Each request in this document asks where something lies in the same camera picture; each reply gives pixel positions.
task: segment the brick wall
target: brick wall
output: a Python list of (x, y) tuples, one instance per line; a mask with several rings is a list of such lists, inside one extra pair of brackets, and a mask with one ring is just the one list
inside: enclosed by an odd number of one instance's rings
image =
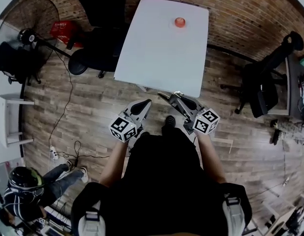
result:
[[(78, 0), (51, 0), (60, 19), (76, 20), (90, 29)], [(126, 16), (131, 20), (140, 0), (126, 1)], [(175, 0), (210, 11), (208, 43), (262, 59), (274, 50), (283, 37), (294, 30), (304, 39), (304, 17), (288, 0)]]

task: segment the white table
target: white table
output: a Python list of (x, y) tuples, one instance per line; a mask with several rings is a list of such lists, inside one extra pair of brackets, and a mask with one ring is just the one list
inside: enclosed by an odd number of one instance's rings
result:
[(21, 145), (33, 142), (33, 139), (19, 141), (19, 136), (22, 132), (9, 132), (9, 107), (10, 105), (34, 105), (34, 102), (24, 101), (20, 98), (15, 98), (13, 94), (0, 95), (0, 142), (4, 147), (11, 145)]
[[(183, 28), (175, 19), (186, 21)], [(141, 0), (122, 47), (115, 79), (199, 97), (209, 11), (168, 0)]]

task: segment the gray desk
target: gray desk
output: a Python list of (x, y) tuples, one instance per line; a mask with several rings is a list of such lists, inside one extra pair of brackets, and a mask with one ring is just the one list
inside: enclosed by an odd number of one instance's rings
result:
[(302, 101), (299, 101), (301, 98), (299, 89), (299, 76), (304, 74), (304, 66), (300, 64), (295, 54), (291, 54), (285, 59), (285, 65), (286, 75), (288, 77), (287, 108), (280, 110), (271, 109), (268, 111), (268, 114), (292, 116), (296, 119), (302, 119), (298, 108), (298, 103), (300, 109), (303, 107)]

